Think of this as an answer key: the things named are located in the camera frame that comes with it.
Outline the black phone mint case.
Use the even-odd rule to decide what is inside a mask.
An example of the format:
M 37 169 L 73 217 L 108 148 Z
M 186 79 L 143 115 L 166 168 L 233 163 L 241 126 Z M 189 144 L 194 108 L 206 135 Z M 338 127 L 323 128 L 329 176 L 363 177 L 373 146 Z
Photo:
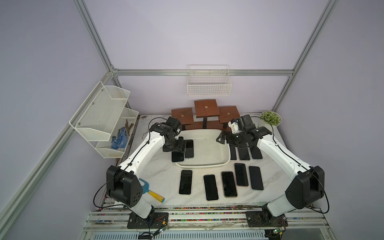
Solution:
M 172 162 L 179 163 L 185 160 L 185 154 L 182 152 L 172 152 Z

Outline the black phone grey case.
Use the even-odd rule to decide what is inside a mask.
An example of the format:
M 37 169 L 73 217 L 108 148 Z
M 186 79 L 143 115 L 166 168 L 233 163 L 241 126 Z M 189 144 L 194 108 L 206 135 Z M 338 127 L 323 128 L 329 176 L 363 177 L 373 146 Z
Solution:
M 230 160 L 231 161 L 236 161 L 237 160 L 237 152 L 236 152 L 236 147 L 233 145 L 230 145 Z

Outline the mint case phone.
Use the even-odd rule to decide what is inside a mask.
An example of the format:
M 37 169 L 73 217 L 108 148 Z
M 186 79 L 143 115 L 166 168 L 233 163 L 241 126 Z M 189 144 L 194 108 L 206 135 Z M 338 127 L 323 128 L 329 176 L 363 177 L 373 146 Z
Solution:
M 194 141 L 193 140 L 186 140 L 185 141 L 186 147 L 185 147 L 185 159 L 191 159 L 194 157 Z
M 259 167 L 249 166 L 249 175 L 250 175 L 251 189 L 257 190 L 257 191 L 263 191 L 264 185 L 263 185 L 261 169 Z

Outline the white plastic storage box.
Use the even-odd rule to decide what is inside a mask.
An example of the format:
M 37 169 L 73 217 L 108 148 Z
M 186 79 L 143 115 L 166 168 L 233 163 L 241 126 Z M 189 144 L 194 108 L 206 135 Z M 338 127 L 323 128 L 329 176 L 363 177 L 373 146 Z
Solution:
M 194 142 L 194 156 L 185 158 L 176 165 L 183 169 L 222 167 L 231 161 L 229 144 L 221 144 L 216 139 L 222 133 L 216 129 L 186 130 L 180 133 L 185 140 Z

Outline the black phone cream case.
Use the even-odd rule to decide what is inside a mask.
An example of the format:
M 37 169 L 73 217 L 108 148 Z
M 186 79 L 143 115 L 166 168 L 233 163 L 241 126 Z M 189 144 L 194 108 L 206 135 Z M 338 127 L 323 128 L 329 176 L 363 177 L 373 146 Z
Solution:
M 180 195 L 190 195 L 192 192 L 192 179 L 193 171 L 191 170 L 182 170 L 180 185 L 179 185 L 179 194 Z

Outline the black phone pink case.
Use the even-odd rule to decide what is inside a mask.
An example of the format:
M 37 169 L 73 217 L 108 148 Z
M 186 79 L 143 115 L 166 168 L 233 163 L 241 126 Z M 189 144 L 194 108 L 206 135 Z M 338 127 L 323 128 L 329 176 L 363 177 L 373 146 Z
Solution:
M 234 164 L 235 175 L 236 175 L 236 185 L 240 187 L 248 187 L 248 175 L 245 164 Z

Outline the black phone tan case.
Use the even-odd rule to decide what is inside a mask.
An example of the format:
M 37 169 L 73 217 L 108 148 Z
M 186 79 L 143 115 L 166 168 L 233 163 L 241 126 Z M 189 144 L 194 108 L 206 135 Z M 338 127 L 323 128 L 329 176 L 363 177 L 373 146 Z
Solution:
M 234 173 L 221 172 L 224 196 L 226 198 L 236 198 L 238 196 Z

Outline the black phone beige case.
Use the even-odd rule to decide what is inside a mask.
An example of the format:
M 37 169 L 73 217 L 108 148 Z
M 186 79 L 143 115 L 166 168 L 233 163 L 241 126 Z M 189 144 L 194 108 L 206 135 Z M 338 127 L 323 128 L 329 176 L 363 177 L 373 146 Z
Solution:
M 204 186 L 206 200 L 217 201 L 219 199 L 219 194 L 215 175 L 204 175 Z

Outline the black phone clear case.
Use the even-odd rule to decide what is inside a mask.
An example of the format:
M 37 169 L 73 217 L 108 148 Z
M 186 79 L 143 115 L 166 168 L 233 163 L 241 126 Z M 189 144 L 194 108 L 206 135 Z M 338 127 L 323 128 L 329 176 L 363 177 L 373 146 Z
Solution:
M 263 158 L 261 150 L 256 146 L 250 148 L 250 153 L 253 160 L 261 160 Z

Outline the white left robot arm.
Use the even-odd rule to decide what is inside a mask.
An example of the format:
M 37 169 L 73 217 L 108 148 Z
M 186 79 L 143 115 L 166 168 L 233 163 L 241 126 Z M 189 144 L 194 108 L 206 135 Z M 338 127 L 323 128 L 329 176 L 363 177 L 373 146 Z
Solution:
M 173 117 L 165 123 L 154 123 L 139 147 L 119 166 L 107 170 L 107 195 L 127 206 L 140 218 L 152 221 L 154 207 L 143 199 L 140 176 L 154 154 L 162 148 L 171 152 L 183 152 L 184 138 L 179 137 L 181 122 Z

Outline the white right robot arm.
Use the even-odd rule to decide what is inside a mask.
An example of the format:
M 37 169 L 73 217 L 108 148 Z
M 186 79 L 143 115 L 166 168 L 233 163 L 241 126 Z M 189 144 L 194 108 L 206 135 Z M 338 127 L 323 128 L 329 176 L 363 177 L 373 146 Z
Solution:
M 301 210 L 327 197 L 325 172 L 305 163 L 281 145 L 272 131 L 265 127 L 250 131 L 221 132 L 216 141 L 239 149 L 257 147 L 266 153 L 286 173 L 291 183 L 278 198 L 262 207 L 267 217 L 279 217 L 293 210 Z

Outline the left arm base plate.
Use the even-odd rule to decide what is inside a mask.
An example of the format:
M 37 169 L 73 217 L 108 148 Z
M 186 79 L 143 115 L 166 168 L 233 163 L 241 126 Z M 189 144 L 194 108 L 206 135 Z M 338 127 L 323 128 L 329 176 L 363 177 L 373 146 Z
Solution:
M 139 217 L 135 213 L 131 213 L 127 223 L 127 229 L 157 230 L 167 225 L 168 221 L 169 213 L 165 212 L 154 212 L 150 214 L 146 219 Z

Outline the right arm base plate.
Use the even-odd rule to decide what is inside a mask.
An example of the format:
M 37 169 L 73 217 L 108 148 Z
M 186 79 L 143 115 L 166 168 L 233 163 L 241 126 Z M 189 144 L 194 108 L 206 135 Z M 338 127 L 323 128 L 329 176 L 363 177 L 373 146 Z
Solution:
M 287 227 L 288 226 L 285 215 L 274 217 L 268 210 L 267 204 L 262 206 L 261 211 L 247 211 L 246 220 L 250 228 Z

